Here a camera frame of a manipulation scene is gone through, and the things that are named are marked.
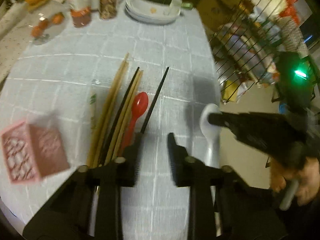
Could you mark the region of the person's right hand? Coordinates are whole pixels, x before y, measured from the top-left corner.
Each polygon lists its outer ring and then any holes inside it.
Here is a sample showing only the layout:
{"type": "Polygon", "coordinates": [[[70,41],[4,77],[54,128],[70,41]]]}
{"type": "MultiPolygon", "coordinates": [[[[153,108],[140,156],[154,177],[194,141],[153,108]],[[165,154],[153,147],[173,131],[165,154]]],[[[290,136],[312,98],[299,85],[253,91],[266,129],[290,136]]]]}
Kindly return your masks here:
{"type": "Polygon", "coordinates": [[[286,183],[298,180],[298,189],[295,193],[299,206],[306,205],[316,198],[319,192],[319,161],[316,158],[306,158],[301,170],[288,168],[271,158],[270,161],[270,188],[279,193],[285,189],[286,183]]]}

